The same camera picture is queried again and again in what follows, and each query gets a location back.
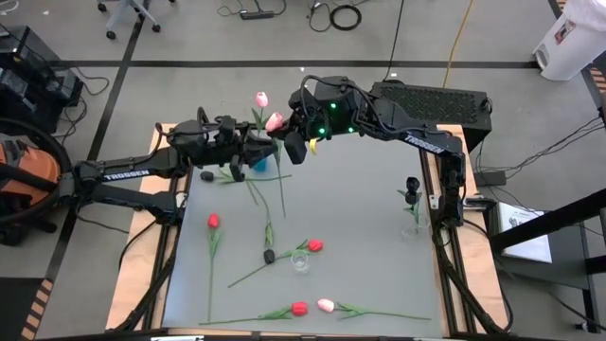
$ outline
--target blue cup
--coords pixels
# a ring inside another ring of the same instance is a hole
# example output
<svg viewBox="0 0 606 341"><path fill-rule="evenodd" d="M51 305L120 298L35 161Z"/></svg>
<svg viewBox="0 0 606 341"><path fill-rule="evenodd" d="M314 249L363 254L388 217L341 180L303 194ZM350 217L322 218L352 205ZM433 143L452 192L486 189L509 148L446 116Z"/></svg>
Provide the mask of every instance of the blue cup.
<svg viewBox="0 0 606 341"><path fill-rule="evenodd" d="M254 167L253 171L265 172L267 171L267 158L260 160Z"/></svg>

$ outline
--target concrete floor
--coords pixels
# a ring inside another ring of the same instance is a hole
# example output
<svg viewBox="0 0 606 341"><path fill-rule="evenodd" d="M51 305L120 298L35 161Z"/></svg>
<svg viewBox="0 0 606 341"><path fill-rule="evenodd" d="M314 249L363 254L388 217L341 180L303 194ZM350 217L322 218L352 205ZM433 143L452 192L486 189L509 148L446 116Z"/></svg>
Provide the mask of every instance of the concrete floor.
<svg viewBox="0 0 606 341"><path fill-rule="evenodd" d="M243 22L237 16L222 18L215 12L221 5L232 9L232 0L152 1L151 13L162 25L154 33L146 21L136 41L133 61L386 61L391 51L399 2L373 0L360 6L364 18L351 32L331 29L320 34L308 28L304 1L287 0L283 16L266 21ZM281 2L263 0L267 9L279 9ZM404 5L396 61L446 61L456 31L467 7L466 0L410 0ZM531 51L555 22L547 0L477 0L455 55L456 61L527 62ZM4 25L29 25L64 60L115 61L116 67L83 68L88 76L110 79L110 89L120 74L135 23L133 11L116 24L117 39L104 36L108 14L101 14L93 1L22 1L20 7L0 17ZM318 14L314 23L326 23ZM344 22L351 20L346 14ZM119 158L146 153L153 123L179 122L195 117L203 105L211 116L229 114L250 119L248 107L257 91L270 96L274 110L288 112L288 96L304 75L347 75L369 88L382 79L384 67L129 67L119 80L112 105L111 93L90 97L87 118L66 143L70 156L82 159L91 150L101 117L111 114L107 135L98 158ZM395 68L397 79L411 84L440 86L441 68ZM569 82L546 81L532 69L456 69L453 88L485 91L494 102L493 132L486 139L483 165L502 166L521 162L595 117L597 112L581 76ZM102 84L90 81L96 89ZM588 135L568 149L524 169L504 189L525 205L554 209L604 188L601 170L606 162L602 131ZM139 182L122 183L138 188ZM491 196L489 191L482 193ZM511 198L496 192L504 202ZM105 224L127 228L132 212L109 206L89 206L82 216ZM53 219L60 223L64 212ZM597 222L588 224L599 229ZM59 232L33 233L16 248L0 246L1 277L44 277L55 250ZM77 222L65 250L55 287L46 308L38 337L102 332L111 304L117 276L117 259L126 236ZM606 252L603 240L588 234L592 255ZM551 291L582 310L580 291L525 279L501 278L513 311L513 330L523 336L569 340L598 340L599 335L572 331L579 321L551 297ZM598 307L606 316L604 276L596 276Z"/></svg>

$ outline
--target tulip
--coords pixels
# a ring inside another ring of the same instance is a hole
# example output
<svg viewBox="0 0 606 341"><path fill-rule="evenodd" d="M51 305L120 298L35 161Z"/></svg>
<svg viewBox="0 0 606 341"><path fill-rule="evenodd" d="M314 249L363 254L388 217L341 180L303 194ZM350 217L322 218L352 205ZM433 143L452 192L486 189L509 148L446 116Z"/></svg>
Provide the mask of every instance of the tulip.
<svg viewBox="0 0 606 341"><path fill-rule="evenodd" d="M268 132L272 132L278 128L281 128L284 124L284 118L280 113L273 113L267 123L265 123L265 130Z"/></svg>
<svg viewBox="0 0 606 341"><path fill-rule="evenodd" d="M320 240L310 240L310 244L308 245L308 248L312 252L318 252L318 251L322 250L323 247L324 247L324 243Z"/></svg>
<svg viewBox="0 0 606 341"><path fill-rule="evenodd" d="M217 213L211 213L208 216L208 221L206 223L210 229L219 228L219 215Z"/></svg>
<svg viewBox="0 0 606 341"><path fill-rule="evenodd" d="M267 95L264 92L257 93L257 105L259 108L265 108L269 104L269 100L267 99Z"/></svg>
<svg viewBox="0 0 606 341"><path fill-rule="evenodd" d="M332 313L334 310L334 302L329 299L322 298L318 300L318 308L327 313Z"/></svg>
<svg viewBox="0 0 606 341"><path fill-rule="evenodd" d="M293 315L295 316L303 316L307 314L307 303L305 302L295 302L293 303L293 307L291 308Z"/></svg>

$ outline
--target gray table surface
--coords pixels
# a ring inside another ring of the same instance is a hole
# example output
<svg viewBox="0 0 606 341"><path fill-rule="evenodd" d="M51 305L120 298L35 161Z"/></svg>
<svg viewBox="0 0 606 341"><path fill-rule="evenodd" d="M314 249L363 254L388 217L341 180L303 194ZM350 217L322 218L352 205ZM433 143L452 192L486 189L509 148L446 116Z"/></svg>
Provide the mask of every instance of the gray table surface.
<svg viewBox="0 0 606 341"><path fill-rule="evenodd" d="M285 151L282 174L287 218L278 181L256 182L271 210L277 254L305 239L320 239L324 250L310 256L310 271L294 272L279 260L240 284L227 285L263 264L265 211L255 206L245 184L219 185L192 174L186 217L169 283L163 327L200 328L206 322L209 253L206 219L221 217L223 238L215 258L212 321L255 317L291 305L309 304L309 314L293 320L204 326L210 329L358 335L440 337L438 295L429 231L404 240L401 229L414 221L396 192L408 176L422 181L419 151L401 142L358 135L337 136L318 145L318 155L293 166ZM219 173L217 168L208 171ZM263 174L276 176L270 158ZM431 318L414 320L364 315L339 320L316 302L330 298L368 309Z"/></svg>

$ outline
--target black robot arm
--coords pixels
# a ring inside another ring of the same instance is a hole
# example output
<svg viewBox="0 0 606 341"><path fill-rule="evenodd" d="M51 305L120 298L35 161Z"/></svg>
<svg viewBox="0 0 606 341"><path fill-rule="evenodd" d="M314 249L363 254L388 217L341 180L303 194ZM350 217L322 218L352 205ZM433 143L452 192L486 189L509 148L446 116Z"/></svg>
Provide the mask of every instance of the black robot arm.
<svg viewBox="0 0 606 341"><path fill-rule="evenodd" d="M305 86L307 80L318 81L313 95ZM400 140L439 156L440 222L463 225L459 189L465 184L465 153L460 138L411 118L392 100L368 94L347 77L308 76L291 95L289 106L291 117L268 135L284 140L293 164L305 160L305 142L313 138L330 140L357 133L383 141Z"/></svg>

